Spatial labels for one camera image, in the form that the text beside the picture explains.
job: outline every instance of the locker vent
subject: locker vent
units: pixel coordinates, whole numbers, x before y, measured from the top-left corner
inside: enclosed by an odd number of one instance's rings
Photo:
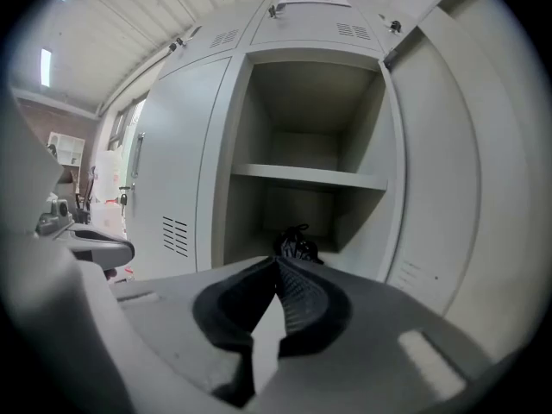
[[[354,34],[358,38],[362,38],[364,40],[370,40],[370,35],[368,35],[368,32],[366,31],[366,28],[363,26],[353,26]]]
[[[224,43],[230,43],[231,41],[234,41],[235,37],[238,34],[239,29],[233,29],[229,32],[223,32],[222,34],[219,34],[215,37],[215,40],[210,44],[209,47],[217,47]]]
[[[188,257],[188,226],[181,221],[163,216],[163,246]]]
[[[420,267],[405,263],[398,274],[393,276],[393,284],[403,292],[408,292],[419,286],[420,274],[423,275]]]
[[[347,37],[357,37],[362,40],[370,40],[370,35],[363,26],[351,26],[345,23],[337,23],[337,32],[339,35],[346,35]]]
[[[337,23],[337,30],[339,31],[339,35],[348,35],[349,37],[354,37],[353,29],[347,24]]]

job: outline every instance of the wall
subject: wall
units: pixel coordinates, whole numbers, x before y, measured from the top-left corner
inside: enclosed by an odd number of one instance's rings
[[[98,122],[83,118],[63,110],[58,110],[34,101],[19,99],[19,107],[23,117],[34,134],[45,146],[50,132],[75,136],[86,141],[83,152],[82,165],[80,167],[80,192],[84,193],[88,182],[88,169],[90,168],[91,150],[96,137]]]

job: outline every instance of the locker door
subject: locker door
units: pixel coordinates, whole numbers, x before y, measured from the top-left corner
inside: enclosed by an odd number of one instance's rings
[[[141,114],[128,169],[127,232],[137,279],[196,272],[195,228],[204,141],[230,59],[159,80]]]
[[[356,8],[319,3],[288,4],[278,18],[265,14],[253,44],[314,40],[347,43],[381,52],[370,26]]]
[[[448,32],[450,26],[440,29]],[[479,150],[465,94],[442,49],[418,37],[391,66],[405,131],[408,184],[388,282],[442,314],[462,280],[477,234]]]

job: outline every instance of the ventilation slot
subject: ventilation slot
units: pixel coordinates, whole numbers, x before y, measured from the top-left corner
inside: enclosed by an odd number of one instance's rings
[[[223,43],[230,43],[231,41],[233,41],[237,33],[238,33],[237,29],[234,29],[233,31],[228,32],[224,37]]]
[[[223,32],[215,37],[215,40],[210,44],[210,47],[217,47],[224,43],[230,43],[235,40],[238,34],[238,29],[231,30],[229,32]]]
[[[370,40],[370,35],[368,35],[368,32],[366,31],[366,28],[362,26],[353,26],[354,34],[358,38],[362,38],[364,40]]]
[[[188,226],[181,221],[163,216],[163,246],[188,257]]]
[[[223,42],[225,35],[226,33],[217,35],[209,47],[217,47],[220,45]]]
[[[339,31],[339,35],[348,35],[349,37],[354,37],[353,29],[344,23],[337,23],[337,30]]]

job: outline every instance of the shelf unit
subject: shelf unit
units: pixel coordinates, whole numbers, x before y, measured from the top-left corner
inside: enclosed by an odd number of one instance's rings
[[[307,223],[304,234],[321,259],[375,278],[395,169],[381,72],[323,62],[255,65],[235,139],[224,263],[273,254],[281,231]]]
[[[58,153],[58,162],[62,166],[77,167],[78,176],[76,184],[76,192],[79,191],[80,180],[80,166],[83,160],[83,152],[85,151],[85,140],[77,138],[75,136],[58,134],[56,132],[50,132],[48,138],[48,145],[54,144]]]

